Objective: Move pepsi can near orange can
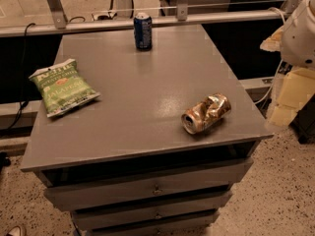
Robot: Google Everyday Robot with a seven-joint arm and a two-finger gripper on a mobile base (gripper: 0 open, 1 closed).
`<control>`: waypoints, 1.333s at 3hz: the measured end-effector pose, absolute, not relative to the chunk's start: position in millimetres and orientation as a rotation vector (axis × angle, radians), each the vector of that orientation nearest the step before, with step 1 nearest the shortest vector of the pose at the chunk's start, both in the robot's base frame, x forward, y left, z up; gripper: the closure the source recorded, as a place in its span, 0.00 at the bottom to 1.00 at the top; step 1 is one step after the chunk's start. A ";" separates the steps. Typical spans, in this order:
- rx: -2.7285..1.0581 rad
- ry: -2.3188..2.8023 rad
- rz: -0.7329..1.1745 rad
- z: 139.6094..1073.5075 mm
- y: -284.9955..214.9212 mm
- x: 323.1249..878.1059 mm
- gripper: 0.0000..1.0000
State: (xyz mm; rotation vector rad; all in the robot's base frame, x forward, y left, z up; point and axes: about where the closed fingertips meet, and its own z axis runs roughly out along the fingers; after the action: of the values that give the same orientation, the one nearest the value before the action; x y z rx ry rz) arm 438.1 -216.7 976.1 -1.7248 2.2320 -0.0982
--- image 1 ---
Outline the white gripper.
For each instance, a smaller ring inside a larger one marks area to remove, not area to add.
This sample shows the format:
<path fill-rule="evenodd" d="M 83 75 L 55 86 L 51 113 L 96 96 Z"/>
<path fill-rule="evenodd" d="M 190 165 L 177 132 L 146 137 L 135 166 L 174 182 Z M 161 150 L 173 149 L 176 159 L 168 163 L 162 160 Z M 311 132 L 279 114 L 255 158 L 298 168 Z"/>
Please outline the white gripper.
<path fill-rule="evenodd" d="M 262 41 L 260 48 L 264 51 L 280 52 L 283 32 L 284 27 L 279 27 Z M 278 106 L 272 111 L 269 122 L 279 127 L 288 126 L 296 117 L 296 111 L 301 110 L 314 94 L 315 71 L 306 68 L 291 70 L 283 79 L 277 99 Z"/>

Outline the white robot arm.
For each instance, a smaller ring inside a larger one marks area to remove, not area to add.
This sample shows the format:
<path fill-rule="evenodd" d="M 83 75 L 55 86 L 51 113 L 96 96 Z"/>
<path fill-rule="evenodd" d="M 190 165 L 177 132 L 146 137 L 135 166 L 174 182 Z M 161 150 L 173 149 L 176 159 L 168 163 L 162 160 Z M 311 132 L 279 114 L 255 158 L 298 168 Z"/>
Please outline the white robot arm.
<path fill-rule="evenodd" d="M 288 126 L 315 94 L 315 0 L 302 0 L 260 48 L 279 51 L 282 60 L 292 66 L 268 114 L 271 124 Z"/>

